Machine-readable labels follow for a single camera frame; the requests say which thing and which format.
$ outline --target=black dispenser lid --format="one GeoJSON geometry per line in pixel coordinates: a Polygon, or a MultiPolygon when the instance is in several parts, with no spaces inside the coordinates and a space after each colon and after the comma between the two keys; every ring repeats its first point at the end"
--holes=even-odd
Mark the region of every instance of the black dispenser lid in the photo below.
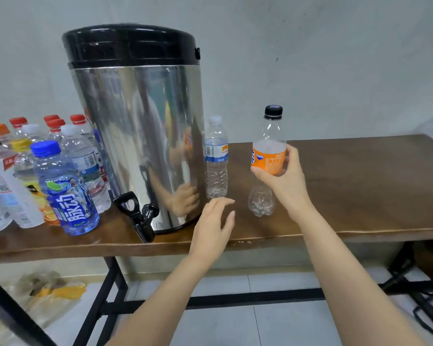
{"type": "Polygon", "coordinates": [[[95,25],[68,31],[62,40],[71,69],[199,65],[200,60],[191,34],[151,25],[95,25]]]}

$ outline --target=orange label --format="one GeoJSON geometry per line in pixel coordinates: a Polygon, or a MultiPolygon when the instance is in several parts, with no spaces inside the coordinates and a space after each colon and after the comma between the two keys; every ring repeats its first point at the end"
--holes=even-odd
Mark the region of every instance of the orange label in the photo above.
{"type": "Polygon", "coordinates": [[[252,166],[259,167],[272,175],[282,171],[284,159],[285,150],[278,154],[267,154],[252,149],[252,166]]]}

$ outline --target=tiled floor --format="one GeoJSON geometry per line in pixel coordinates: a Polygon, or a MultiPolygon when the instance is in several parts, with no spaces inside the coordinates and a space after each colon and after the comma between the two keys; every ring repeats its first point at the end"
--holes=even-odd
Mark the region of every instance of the tiled floor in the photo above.
{"type": "MultiPolygon", "coordinates": [[[[378,283],[389,278],[383,267],[368,268],[378,283]]],[[[409,280],[425,280],[420,271],[412,271],[409,280]]],[[[145,299],[161,283],[144,280],[130,283],[127,299],[145,299]]],[[[46,332],[58,346],[72,345],[85,316],[101,284],[90,284],[81,301],[64,317],[46,328],[46,332]]],[[[202,279],[193,296],[242,293],[250,291],[275,291],[319,287],[312,272],[271,273],[208,277],[202,279]]],[[[111,292],[113,299],[116,289],[111,292]]],[[[415,303],[408,296],[393,296],[393,302],[407,316],[414,328],[426,342],[433,346],[433,336],[422,329],[412,316],[415,303]]],[[[119,323],[128,316],[122,316],[119,323]]],[[[431,321],[423,317],[433,327],[431,321]]],[[[96,324],[89,346],[95,346],[101,333],[105,317],[96,324]]],[[[223,345],[223,346],[268,346],[268,345],[341,345],[332,316],[325,301],[280,303],[230,308],[197,309],[185,311],[173,337],[172,346],[223,345]]]]}

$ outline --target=fanta bottle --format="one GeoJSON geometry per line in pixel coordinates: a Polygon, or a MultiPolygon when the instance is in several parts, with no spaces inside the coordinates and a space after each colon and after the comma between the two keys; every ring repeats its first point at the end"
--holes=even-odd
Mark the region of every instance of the fanta bottle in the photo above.
{"type": "MultiPolygon", "coordinates": [[[[265,108],[261,138],[253,143],[252,166],[276,175],[282,171],[285,159],[285,138],[281,131],[282,107],[268,105],[265,108]]],[[[255,215],[271,215],[276,201],[272,189],[260,180],[256,180],[248,197],[248,208],[255,215]]]]}

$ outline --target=blue bottle cap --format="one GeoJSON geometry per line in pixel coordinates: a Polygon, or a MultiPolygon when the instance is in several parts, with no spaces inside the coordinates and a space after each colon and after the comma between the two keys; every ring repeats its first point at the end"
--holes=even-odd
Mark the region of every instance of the blue bottle cap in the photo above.
{"type": "Polygon", "coordinates": [[[30,145],[30,149],[37,158],[61,153],[61,148],[57,141],[35,142],[30,145]]]}

